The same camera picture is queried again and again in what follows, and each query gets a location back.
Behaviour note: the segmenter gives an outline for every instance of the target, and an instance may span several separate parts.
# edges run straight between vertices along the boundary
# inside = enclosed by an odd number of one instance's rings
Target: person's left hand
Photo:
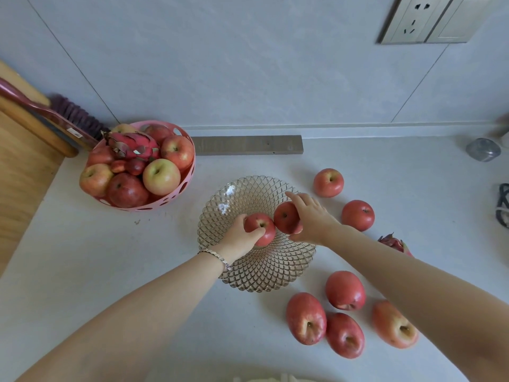
[[[253,248],[254,243],[265,234],[265,228],[258,228],[250,233],[244,231],[244,220],[246,217],[247,214],[237,216],[235,221],[233,221],[232,227],[228,229],[222,240],[210,247],[210,249],[223,256],[228,264],[233,264],[235,260],[248,253]]]

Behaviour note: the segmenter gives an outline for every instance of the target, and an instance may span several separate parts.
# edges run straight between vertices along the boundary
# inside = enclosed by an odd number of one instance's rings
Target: plastic fruit basket
[[[274,217],[276,207],[297,193],[280,179],[251,176],[239,178],[216,192],[203,208],[198,224],[200,248],[217,244],[239,214],[263,212]],[[293,242],[277,230],[274,240],[263,248],[253,248],[233,263],[220,279],[231,287],[248,292],[279,289],[302,275],[315,254],[315,246]]]
[[[188,140],[191,141],[191,143],[194,146],[194,143],[193,143],[191,137],[189,136],[189,134],[187,132],[185,132],[182,128],[180,128],[179,126],[174,125],[172,123],[168,123],[165,121],[137,121],[135,123],[131,123],[131,126],[137,128],[137,129],[140,129],[141,131],[143,131],[143,129],[149,125],[166,126],[167,128],[171,129],[174,134],[185,136]],[[102,140],[98,143],[98,145],[95,148],[102,147],[105,145],[106,145],[106,141]],[[180,193],[182,193],[185,190],[185,188],[187,187],[189,182],[191,182],[191,179],[193,177],[195,164],[196,164],[196,154],[194,154],[194,156],[193,156],[192,165],[188,169],[186,169],[185,171],[183,171],[181,173],[179,186],[170,194],[167,194],[162,197],[155,196],[152,194],[150,196],[150,199],[152,199],[152,201],[146,205],[138,206],[138,207],[134,207],[134,208],[119,208],[119,207],[111,204],[107,198],[97,198],[97,197],[94,197],[94,198],[104,205],[111,206],[112,208],[124,210],[127,212],[143,212],[143,211],[158,208],[160,206],[166,205],[167,203],[173,201],[175,198],[177,198],[179,196]]]

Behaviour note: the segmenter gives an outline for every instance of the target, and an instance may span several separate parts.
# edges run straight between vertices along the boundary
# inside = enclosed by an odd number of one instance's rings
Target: person's right arm
[[[308,194],[287,196],[303,230],[377,288],[471,381],[509,380],[509,305],[474,285],[340,224]]]

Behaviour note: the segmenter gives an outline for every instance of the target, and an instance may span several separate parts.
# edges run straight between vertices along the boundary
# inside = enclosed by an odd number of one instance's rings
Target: pink basket
[[[163,125],[163,126],[166,126],[167,128],[171,129],[174,134],[185,136],[188,140],[191,141],[191,143],[194,146],[194,142],[192,141],[192,139],[189,136],[189,134],[186,133],[179,126],[174,125],[173,123],[168,123],[168,122],[165,122],[165,121],[137,121],[136,123],[131,123],[131,126],[134,126],[135,128],[140,129],[142,131],[148,125]],[[94,148],[96,149],[98,147],[105,146],[105,145],[106,145],[106,141],[102,140]],[[100,203],[104,204],[104,205],[111,206],[112,208],[115,208],[115,209],[124,210],[126,212],[143,212],[143,211],[146,211],[146,210],[152,210],[152,209],[158,208],[159,206],[166,205],[167,203],[173,201],[175,198],[178,197],[178,195],[180,193],[182,193],[185,190],[185,188],[187,187],[188,183],[191,182],[191,178],[193,177],[195,164],[196,164],[196,154],[194,154],[194,156],[193,156],[193,160],[192,160],[191,166],[189,166],[185,171],[183,171],[181,173],[180,185],[173,192],[171,192],[170,194],[167,194],[165,196],[162,196],[162,197],[161,196],[155,196],[155,195],[152,194],[150,198],[153,199],[154,201],[148,203],[147,205],[138,206],[136,208],[119,208],[119,207],[117,207],[115,205],[110,204],[109,201],[106,198],[97,198],[97,197],[94,197],[94,198],[96,200],[98,200]]]

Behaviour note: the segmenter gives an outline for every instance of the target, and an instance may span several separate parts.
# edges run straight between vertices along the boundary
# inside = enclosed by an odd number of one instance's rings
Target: person's left arm
[[[217,245],[229,264],[249,252],[265,230],[244,231],[238,216]],[[225,269],[201,252],[124,296],[30,367],[17,382],[139,381]]]

